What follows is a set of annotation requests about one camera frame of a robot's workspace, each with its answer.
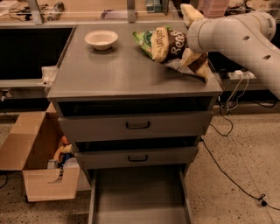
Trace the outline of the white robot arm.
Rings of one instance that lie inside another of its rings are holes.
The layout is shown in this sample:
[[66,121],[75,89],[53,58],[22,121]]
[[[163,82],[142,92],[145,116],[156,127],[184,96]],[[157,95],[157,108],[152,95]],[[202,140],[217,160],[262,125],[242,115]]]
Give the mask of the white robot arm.
[[194,53],[219,52],[247,68],[280,99],[280,49],[271,43],[275,19],[265,11],[205,18],[190,4],[180,6]]

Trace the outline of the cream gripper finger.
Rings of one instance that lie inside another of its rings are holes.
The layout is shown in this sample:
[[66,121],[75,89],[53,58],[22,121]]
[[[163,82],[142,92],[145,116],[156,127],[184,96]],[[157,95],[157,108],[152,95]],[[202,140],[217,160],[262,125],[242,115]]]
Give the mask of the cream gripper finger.
[[196,10],[191,4],[182,3],[180,5],[183,19],[186,26],[190,26],[194,21],[202,19],[204,16]]

